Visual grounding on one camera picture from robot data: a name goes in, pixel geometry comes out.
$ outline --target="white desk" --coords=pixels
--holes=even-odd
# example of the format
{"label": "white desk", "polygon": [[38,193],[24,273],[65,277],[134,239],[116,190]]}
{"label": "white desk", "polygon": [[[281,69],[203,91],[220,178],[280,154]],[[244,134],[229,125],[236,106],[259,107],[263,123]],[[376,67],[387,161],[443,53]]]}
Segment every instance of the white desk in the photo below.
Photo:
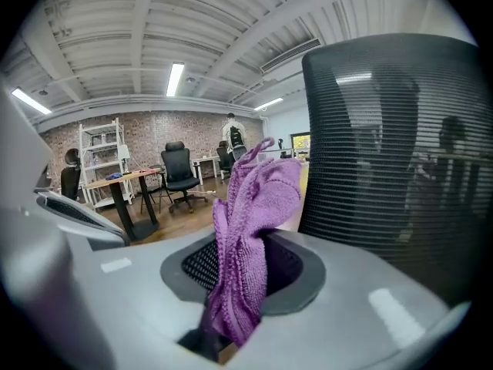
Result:
{"label": "white desk", "polygon": [[212,160],[213,162],[214,178],[216,178],[217,177],[216,162],[219,162],[218,156],[201,157],[197,159],[191,159],[190,161],[190,164],[192,165],[193,176],[200,180],[200,185],[203,185],[202,170],[200,169],[200,164],[202,162],[209,162],[210,160]]}

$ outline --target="wooden desk top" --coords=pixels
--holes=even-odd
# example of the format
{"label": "wooden desk top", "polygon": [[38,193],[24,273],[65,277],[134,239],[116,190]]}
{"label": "wooden desk top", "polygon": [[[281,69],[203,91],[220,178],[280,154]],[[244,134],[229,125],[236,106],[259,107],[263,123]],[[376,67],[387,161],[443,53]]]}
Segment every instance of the wooden desk top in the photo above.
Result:
{"label": "wooden desk top", "polygon": [[143,173],[139,173],[138,171],[135,173],[130,173],[126,174],[124,176],[121,176],[120,178],[115,178],[114,180],[99,180],[95,182],[88,183],[84,187],[86,189],[95,189],[95,188],[101,188],[101,187],[107,187],[108,185],[111,185],[112,183],[118,183],[118,182],[123,182],[127,180],[133,180],[134,178],[139,178],[139,177],[144,177],[144,176],[150,176],[151,174],[156,174],[161,169],[148,169],[147,171]]}

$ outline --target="person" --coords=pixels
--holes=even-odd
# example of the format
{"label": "person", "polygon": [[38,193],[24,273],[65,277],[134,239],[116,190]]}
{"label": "person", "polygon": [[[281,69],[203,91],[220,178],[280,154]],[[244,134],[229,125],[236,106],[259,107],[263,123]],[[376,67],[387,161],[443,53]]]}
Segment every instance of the person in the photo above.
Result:
{"label": "person", "polygon": [[247,148],[245,126],[235,120],[233,113],[228,114],[228,123],[223,126],[223,140],[227,142],[227,152],[231,158],[231,165],[243,155]]}

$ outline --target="chair base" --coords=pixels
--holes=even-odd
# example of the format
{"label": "chair base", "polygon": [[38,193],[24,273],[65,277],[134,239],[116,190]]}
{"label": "chair base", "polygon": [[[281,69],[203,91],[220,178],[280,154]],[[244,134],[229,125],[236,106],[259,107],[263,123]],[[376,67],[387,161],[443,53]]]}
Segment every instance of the chair base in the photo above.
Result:
{"label": "chair base", "polygon": [[186,194],[186,190],[183,191],[183,197],[179,197],[178,199],[173,199],[173,204],[168,207],[169,213],[172,214],[175,208],[178,208],[181,203],[187,203],[189,207],[189,212],[193,212],[192,204],[190,204],[191,200],[204,200],[206,203],[209,201],[207,197],[204,196],[195,196],[193,194]]}

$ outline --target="desk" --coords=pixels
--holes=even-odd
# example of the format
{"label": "desk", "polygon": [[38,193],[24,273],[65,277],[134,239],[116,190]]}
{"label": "desk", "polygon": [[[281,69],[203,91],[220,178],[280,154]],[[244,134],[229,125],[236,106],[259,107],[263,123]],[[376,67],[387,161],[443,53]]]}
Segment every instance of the desk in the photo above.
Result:
{"label": "desk", "polygon": [[200,180],[200,185],[203,185],[202,170],[200,169],[200,163],[201,162],[208,162],[210,160],[213,161],[214,178],[216,178],[217,177],[216,162],[219,162],[218,156],[201,157],[201,158],[197,158],[197,159],[191,159],[191,161],[190,161],[190,164],[192,165],[193,176]]}
{"label": "desk", "polygon": [[[154,214],[153,205],[147,192],[146,176],[151,174],[156,174],[161,169],[148,169],[143,173],[135,172],[122,176],[121,178],[116,178],[114,180],[100,180],[96,182],[88,183],[84,186],[85,189],[95,189],[100,187],[107,187],[111,190],[113,200],[115,201],[116,210],[120,220],[122,221],[123,227],[129,236],[130,241],[141,241],[144,238],[150,236],[154,233],[158,227],[159,223]],[[120,188],[120,183],[127,180],[133,180],[134,178],[139,178],[140,188],[142,189],[142,196],[146,202],[147,211],[149,212],[150,221],[141,220],[139,222],[133,223],[129,216],[129,211],[126,209],[125,200],[123,199],[122,188]]]}

